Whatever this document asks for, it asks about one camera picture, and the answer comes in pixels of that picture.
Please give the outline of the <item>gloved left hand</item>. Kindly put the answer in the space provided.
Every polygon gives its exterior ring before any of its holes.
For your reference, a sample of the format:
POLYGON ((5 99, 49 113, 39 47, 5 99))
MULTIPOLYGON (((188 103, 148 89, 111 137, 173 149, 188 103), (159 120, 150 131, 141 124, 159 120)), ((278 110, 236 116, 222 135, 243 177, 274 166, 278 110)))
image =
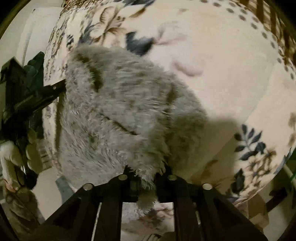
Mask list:
POLYGON ((30 129, 28 145, 22 156, 19 148, 12 141, 1 141, 1 167, 5 187, 16 193, 21 188, 32 190, 39 174, 43 171, 43 163, 37 149, 37 134, 30 129))

